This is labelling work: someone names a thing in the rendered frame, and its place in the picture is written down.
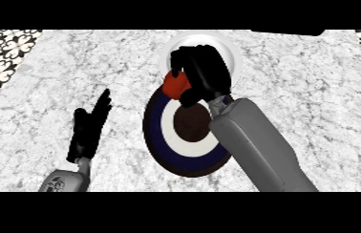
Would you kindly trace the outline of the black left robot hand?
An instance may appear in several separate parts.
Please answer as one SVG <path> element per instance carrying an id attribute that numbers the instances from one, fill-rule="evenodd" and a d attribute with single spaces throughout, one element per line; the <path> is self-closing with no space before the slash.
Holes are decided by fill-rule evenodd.
<path id="1" fill-rule="evenodd" d="M 110 89 L 105 89 L 93 111 L 87 113 L 83 108 L 77 108 L 74 111 L 74 135 L 67 156 L 67 161 L 71 163 L 76 163 L 82 158 L 92 159 L 95 157 L 111 110 L 110 102 Z"/>

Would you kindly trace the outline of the blue and white ringed plate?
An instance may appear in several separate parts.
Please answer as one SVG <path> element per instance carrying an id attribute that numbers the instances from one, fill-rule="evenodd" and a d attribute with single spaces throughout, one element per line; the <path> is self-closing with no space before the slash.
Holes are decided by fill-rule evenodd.
<path id="1" fill-rule="evenodd" d="M 144 139 L 157 163 L 178 176 L 203 177 L 229 160 L 231 154 L 209 129 L 210 120 L 204 101 L 184 108 L 163 88 L 157 89 L 144 112 Z"/>

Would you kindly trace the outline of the black appliance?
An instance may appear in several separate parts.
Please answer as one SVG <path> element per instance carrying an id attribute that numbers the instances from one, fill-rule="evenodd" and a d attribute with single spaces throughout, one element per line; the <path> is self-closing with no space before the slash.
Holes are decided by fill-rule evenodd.
<path id="1" fill-rule="evenodd" d="M 324 33 L 324 30 L 262 30 L 252 29 L 253 32 L 277 33 L 277 34 L 292 34 L 292 35 L 308 35 L 320 36 Z"/>

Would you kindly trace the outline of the black and white patterned tile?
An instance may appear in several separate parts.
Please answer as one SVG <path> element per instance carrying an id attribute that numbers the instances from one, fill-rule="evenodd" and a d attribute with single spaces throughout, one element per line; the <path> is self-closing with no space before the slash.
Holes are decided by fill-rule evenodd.
<path id="1" fill-rule="evenodd" d="M 0 88 L 15 74 L 15 68 L 36 47 L 42 30 L 0 30 Z"/>

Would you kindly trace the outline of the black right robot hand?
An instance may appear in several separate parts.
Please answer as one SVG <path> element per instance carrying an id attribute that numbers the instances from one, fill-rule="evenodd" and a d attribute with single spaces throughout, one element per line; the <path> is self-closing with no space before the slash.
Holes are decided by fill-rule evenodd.
<path id="1" fill-rule="evenodd" d="M 179 101 L 185 108 L 201 100 L 213 101 L 231 93 L 231 75 L 216 48 L 210 45 L 184 46 L 170 53 L 172 76 L 185 72 L 191 88 Z"/>

